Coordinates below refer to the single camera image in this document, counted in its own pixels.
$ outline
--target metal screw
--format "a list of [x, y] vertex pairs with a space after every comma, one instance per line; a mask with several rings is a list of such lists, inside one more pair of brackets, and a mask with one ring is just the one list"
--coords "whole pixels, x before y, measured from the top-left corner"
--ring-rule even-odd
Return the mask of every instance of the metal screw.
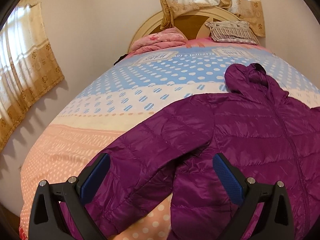
[[77, 181], [77, 177], [70, 177], [69, 179], [68, 179], [68, 182], [69, 183], [75, 183]]
[[256, 180], [253, 177], [249, 177], [247, 178], [247, 182], [249, 182], [250, 184], [255, 184]]
[[279, 187], [283, 187], [284, 186], [284, 183], [282, 181], [280, 181], [280, 180], [277, 182], [277, 184], [278, 184]]
[[45, 180], [41, 180], [39, 182], [39, 186], [43, 187], [45, 184], [47, 184], [47, 182]]

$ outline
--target folded blanket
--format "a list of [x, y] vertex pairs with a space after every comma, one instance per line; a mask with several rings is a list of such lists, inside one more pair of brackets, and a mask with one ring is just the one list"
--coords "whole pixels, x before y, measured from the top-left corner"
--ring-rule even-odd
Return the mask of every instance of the folded blanket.
[[187, 38], [177, 28], [166, 29], [135, 41], [130, 47], [131, 53], [126, 58], [158, 49], [182, 46], [187, 41]]

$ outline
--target curved headboard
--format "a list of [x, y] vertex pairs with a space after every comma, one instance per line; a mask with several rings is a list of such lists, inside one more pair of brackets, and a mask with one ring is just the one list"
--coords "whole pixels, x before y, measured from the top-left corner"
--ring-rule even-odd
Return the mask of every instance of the curved headboard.
[[[133, 36], [129, 49], [131, 44], [136, 40], [149, 34], [160, 32], [162, 19], [163, 12], [161, 11], [146, 20]], [[209, 28], [204, 23], [212, 21], [240, 21], [240, 19], [225, 9], [211, 7], [209, 9], [191, 11], [181, 15], [174, 20], [174, 26], [182, 31], [188, 40], [194, 40], [209, 36]]]

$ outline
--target pink sheet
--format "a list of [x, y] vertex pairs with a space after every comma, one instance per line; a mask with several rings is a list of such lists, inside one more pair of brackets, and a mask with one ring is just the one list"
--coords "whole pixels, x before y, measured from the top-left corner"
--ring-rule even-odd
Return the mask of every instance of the pink sheet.
[[130, 48], [132, 52], [126, 58], [149, 51], [183, 46], [187, 41], [185, 36], [179, 33], [176, 28], [166, 29], [135, 41]]

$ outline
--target purple jacket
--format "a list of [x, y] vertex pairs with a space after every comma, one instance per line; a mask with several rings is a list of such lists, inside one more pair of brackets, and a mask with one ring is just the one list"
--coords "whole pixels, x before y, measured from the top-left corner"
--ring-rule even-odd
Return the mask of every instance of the purple jacket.
[[[320, 215], [320, 107], [288, 97], [259, 64], [233, 64], [225, 80], [231, 93], [174, 102], [102, 150], [111, 168], [86, 208], [106, 237], [173, 192], [168, 239], [216, 239], [237, 209], [212, 168], [219, 152], [246, 177], [284, 182], [295, 239], [313, 226]], [[65, 206], [63, 212], [80, 239]]]

